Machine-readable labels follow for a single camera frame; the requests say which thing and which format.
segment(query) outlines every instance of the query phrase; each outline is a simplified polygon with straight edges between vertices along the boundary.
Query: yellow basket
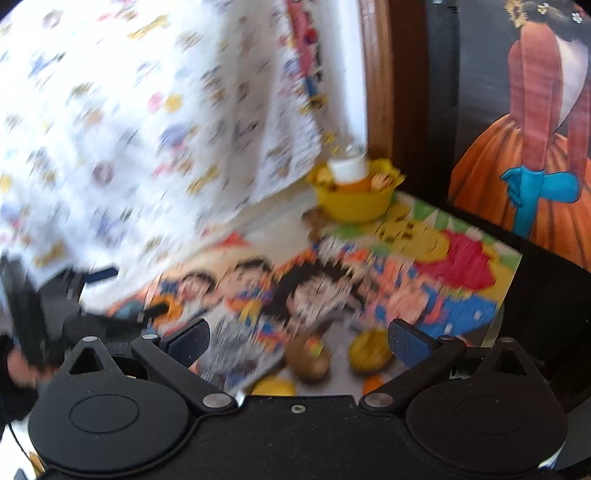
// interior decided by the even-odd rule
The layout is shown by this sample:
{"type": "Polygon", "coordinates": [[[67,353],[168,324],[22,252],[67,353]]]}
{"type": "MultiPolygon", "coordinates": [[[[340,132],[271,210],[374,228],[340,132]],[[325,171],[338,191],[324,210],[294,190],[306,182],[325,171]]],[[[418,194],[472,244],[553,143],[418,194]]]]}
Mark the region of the yellow basket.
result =
{"type": "Polygon", "coordinates": [[[406,178],[399,169],[392,166],[387,158],[380,158],[369,163],[369,171],[372,175],[380,172],[387,173],[394,179],[392,184],[378,191],[338,192],[316,182],[318,172],[323,168],[327,168],[326,164],[316,165],[308,173],[306,181],[314,187],[318,205],[333,220],[341,223],[368,223],[381,217],[390,206],[394,190],[406,178]]]}

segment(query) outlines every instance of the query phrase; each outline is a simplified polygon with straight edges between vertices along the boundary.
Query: black sleeve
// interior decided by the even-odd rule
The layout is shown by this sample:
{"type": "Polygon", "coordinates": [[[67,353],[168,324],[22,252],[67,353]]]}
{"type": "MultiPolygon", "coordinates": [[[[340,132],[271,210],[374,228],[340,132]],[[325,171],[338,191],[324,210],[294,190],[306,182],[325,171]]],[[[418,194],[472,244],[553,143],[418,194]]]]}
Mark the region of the black sleeve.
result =
{"type": "Polygon", "coordinates": [[[12,347],[9,337],[0,336],[0,437],[7,423],[22,420],[37,401],[35,389],[17,387],[8,375],[6,360],[12,347]]]}

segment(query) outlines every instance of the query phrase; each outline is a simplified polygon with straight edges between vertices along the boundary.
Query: screw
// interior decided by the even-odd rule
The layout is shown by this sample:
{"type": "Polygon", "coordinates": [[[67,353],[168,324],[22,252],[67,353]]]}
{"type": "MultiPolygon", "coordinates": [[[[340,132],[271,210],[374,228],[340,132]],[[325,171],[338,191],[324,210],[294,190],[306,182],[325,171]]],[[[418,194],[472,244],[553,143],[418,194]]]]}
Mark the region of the screw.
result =
{"type": "Polygon", "coordinates": [[[292,413],[304,413],[306,411],[306,407],[303,405],[292,405],[291,412],[292,413]]]}
{"type": "Polygon", "coordinates": [[[203,397],[203,405],[207,408],[225,408],[232,403],[232,397],[225,393],[210,393],[203,397]]]}
{"type": "Polygon", "coordinates": [[[394,403],[394,399],[387,393],[370,393],[363,399],[368,407],[385,408],[394,403]]]}

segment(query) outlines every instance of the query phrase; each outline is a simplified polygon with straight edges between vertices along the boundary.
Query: floral curtain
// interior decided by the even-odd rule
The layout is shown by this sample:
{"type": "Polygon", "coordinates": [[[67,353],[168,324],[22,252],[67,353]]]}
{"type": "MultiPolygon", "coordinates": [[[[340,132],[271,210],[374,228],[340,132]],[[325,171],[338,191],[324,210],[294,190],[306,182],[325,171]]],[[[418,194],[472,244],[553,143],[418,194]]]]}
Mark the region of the floral curtain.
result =
{"type": "Polygon", "coordinates": [[[300,0],[24,0],[0,24],[0,247],[40,274],[178,251],[313,165],[319,61],[300,0]]]}

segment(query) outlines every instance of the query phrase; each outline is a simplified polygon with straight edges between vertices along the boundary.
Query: orange skirt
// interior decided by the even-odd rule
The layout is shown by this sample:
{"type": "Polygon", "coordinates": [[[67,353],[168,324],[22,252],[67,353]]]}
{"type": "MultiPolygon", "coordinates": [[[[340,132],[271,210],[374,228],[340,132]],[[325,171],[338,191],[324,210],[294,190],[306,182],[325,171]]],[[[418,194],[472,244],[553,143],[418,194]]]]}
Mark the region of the orange skirt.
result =
{"type": "MultiPolygon", "coordinates": [[[[523,133],[509,115],[499,118],[470,146],[452,172],[449,202],[506,230],[513,228],[515,209],[500,179],[521,166],[523,133]]],[[[548,148],[546,173],[566,171],[568,142],[559,134],[548,148]]],[[[575,203],[540,200],[530,241],[591,270],[591,168],[585,172],[575,203]]]]}

